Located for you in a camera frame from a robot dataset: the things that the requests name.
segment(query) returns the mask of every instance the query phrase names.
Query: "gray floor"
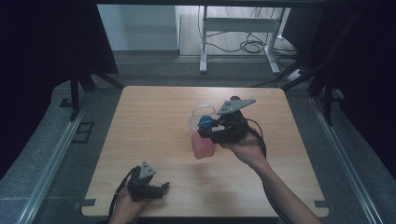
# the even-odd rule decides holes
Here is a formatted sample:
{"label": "gray floor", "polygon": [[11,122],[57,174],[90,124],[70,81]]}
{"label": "gray floor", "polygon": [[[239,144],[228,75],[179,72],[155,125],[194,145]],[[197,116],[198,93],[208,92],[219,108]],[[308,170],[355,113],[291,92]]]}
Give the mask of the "gray floor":
{"label": "gray floor", "polygon": [[[124,85],[256,86],[256,88],[275,86],[275,83],[258,85],[276,78],[271,73],[264,56],[210,56],[208,73],[205,75],[199,73],[199,58],[196,56],[136,56],[117,52],[115,56],[120,75],[113,77]],[[49,190],[46,191],[43,203],[37,205],[36,216],[31,219],[34,223],[97,223],[106,220],[105,217],[84,217],[80,213],[80,203],[90,184],[121,90],[102,79],[95,76],[93,78],[97,86],[95,92],[80,91],[83,102],[81,107],[86,109],[81,122],[93,123],[92,134],[85,144],[71,143],[68,146]],[[287,82],[282,78],[277,86]],[[317,110],[306,94],[308,85],[309,80],[287,91],[286,94],[325,196],[326,205],[330,209],[330,214],[322,221],[323,223],[370,223],[362,209],[362,202],[351,187],[346,171],[342,168],[331,141],[319,121]],[[22,154],[1,180],[0,223],[15,223],[21,216],[23,207],[34,196],[32,192],[37,181],[45,170],[66,126],[70,124],[71,109],[59,107],[63,98],[70,98],[67,82],[54,89],[52,103],[46,116]],[[333,104],[332,118],[333,129],[382,217],[383,223],[395,223],[395,180],[345,118],[338,103]],[[84,137],[75,134],[74,140]]]}

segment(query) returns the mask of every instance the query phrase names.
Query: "black curtain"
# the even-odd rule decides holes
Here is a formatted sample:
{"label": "black curtain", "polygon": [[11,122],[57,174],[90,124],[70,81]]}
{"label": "black curtain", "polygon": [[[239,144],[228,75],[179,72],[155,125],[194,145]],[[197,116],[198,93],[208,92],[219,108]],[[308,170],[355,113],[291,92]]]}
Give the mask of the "black curtain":
{"label": "black curtain", "polygon": [[396,178],[396,20],[390,1],[370,1],[335,60],[341,103]]}
{"label": "black curtain", "polygon": [[46,113],[54,87],[72,73],[118,70],[95,4],[2,1],[0,30],[3,177]]}

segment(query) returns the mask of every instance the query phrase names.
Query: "metal bar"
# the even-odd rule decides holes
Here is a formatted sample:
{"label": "metal bar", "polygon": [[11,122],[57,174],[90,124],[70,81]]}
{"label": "metal bar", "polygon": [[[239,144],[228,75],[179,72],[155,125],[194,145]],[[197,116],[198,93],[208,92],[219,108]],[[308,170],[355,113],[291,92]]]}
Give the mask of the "metal bar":
{"label": "metal bar", "polygon": [[204,17],[202,19],[202,44],[199,71],[206,73],[206,26],[207,26],[207,6],[204,6]]}
{"label": "metal bar", "polygon": [[[75,0],[86,3],[86,0]],[[101,5],[162,5],[162,6],[210,6],[210,7],[299,7],[299,8],[337,8],[339,10],[355,7],[360,1],[346,0],[93,0]]]}
{"label": "metal bar", "polygon": [[76,131],[78,124],[87,109],[89,101],[89,97],[84,97],[82,107],[79,110],[76,118],[74,120],[70,120],[67,124],[64,133],[62,134],[55,149],[53,150],[46,167],[41,173],[41,176],[38,178],[38,181],[35,184],[35,188],[33,189],[32,193],[29,196],[29,199],[23,207],[17,223],[25,224],[33,222],[39,206],[43,202],[44,197],[46,196],[47,191],[50,188],[53,177],[55,177],[55,174],[58,171],[62,159],[64,158],[64,154],[67,151],[70,141],[73,138],[73,134]]}
{"label": "metal bar", "polygon": [[274,26],[274,30],[271,33],[270,41],[268,45],[264,47],[265,54],[267,55],[268,62],[271,66],[271,69],[275,75],[280,74],[279,67],[277,66],[276,60],[273,55],[274,44],[277,38],[277,34],[279,33],[280,25],[282,24],[283,15],[285,14],[285,8],[282,7],[279,16],[276,18],[276,23]]}
{"label": "metal bar", "polygon": [[125,86],[118,82],[116,79],[110,77],[108,74],[96,73],[96,75],[104,81],[122,90]]}
{"label": "metal bar", "polygon": [[332,144],[332,149],[334,149],[335,155],[340,161],[341,167],[346,174],[346,178],[348,179],[350,186],[352,187],[356,197],[358,198],[358,201],[361,204],[361,208],[363,209],[364,214],[367,216],[367,219],[372,224],[383,223],[381,216],[377,211],[375,203],[371,199],[366,187],[364,187],[363,183],[361,182],[361,179],[359,178],[354,166],[352,165],[352,162],[349,160],[349,157],[340,140],[338,139],[337,134],[335,133],[332,126],[330,126],[326,119],[323,117],[320,104],[312,97],[310,97],[310,101],[316,110],[316,114],[318,116],[320,124],[323,127],[323,130],[327,134]]}
{"label": "metal bar", "polygon": [[271,33],[276,28],[274,19],[207,18],[207,31]]}

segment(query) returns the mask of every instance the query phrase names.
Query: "blue object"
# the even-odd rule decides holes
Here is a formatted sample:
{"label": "blue object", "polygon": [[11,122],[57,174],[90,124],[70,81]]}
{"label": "blue object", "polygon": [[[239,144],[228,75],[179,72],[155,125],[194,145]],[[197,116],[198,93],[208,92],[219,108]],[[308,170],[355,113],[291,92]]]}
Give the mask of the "blue object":
{"label": "blue object", "polygon": [[199,119],[198,122],[199,130],[210,131],[212,130],[212,125],[213,125],[213,119],[208,115],[204,115]]}

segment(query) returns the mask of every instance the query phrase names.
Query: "pink cup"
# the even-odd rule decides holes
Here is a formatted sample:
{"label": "pink cup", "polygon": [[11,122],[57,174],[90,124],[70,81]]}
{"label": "pink cup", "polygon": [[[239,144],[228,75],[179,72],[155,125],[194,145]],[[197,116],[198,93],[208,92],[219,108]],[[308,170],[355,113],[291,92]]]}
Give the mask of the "pink cup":
{"label": "pink cup", "polygon": [[210,138],[202,138],[198,132],[192,134],[191,146],[197,160],[215,155],[216,144]]}

